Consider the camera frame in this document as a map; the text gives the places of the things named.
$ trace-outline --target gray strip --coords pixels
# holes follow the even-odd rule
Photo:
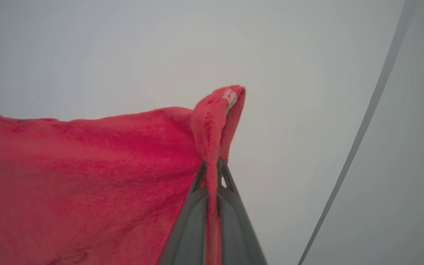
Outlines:
[[[344,163],[340,176],[336,181],[336,185],[333,188],[333,191],[331,192],[330,198],[328,198],[328,201],[326,202],[325,208],[323,209],[323,213],[317,222],[317,226],[313,230],[312,236],[308,241],[308,244],[302,254],[298,265],[302,265],[305,257],[307,256],[308,250],[310,250],[310,247],[312,246],[312,243],[315,240],[315,237],[317,236],[318,231],[320,230],[333,201],[335,200],[336,194],[338,193],[338,190],[340,190],[341,184],[345,179],[346,173],[348,173],[351,163],[353,162],[354,156],[356,155],[356,152],[358,151],[358,148],[362,142],[365,131],[369,127],[369,123],[371,122],[372,116],[375,112],[375,108],[377,107],[377,104],[379,104],[382,92],[384,92],[387,80],[389,80],[390,73],[395,64],[395,59],[399,54],[403,38],[405,37],[405,33],[407,32],[407,28],[409,27],[410,19],[414,12],[415,3],[416,0],[405,1],[404,7],[402,9],[402,14],[400,15],[399,24],[397,25],[397,29],[395,30],[395,34],[392,39],[392,44],[390,46],[389,52],[387,53],[387,58],[385,59],[384,66],[382,67],[381,75],[379,76],[379,80],[377,81],[377,85],[375,86],[371,101],[364,114],[364,118],[362,119],[361,126],[358,130],[358,133],[356,134],[356,138],[354,139],[353,146],[351,146],[350,153],[346,158],[346,162]]]

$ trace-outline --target white surface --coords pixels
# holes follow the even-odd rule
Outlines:
[[[230,168],[270,264],[296,264],[403,0],[0,0],[0,114],[97,119],[247,88]]]
[[[424,265],[424,1],[304,265]]]

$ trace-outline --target red fabric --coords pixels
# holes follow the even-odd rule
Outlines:
[[[206,260],[220,264],[215,164],[244,95],[225,87],[194,110],[98,120],[0,116],[0,264],[155,264],[203,159],[214,165]]]

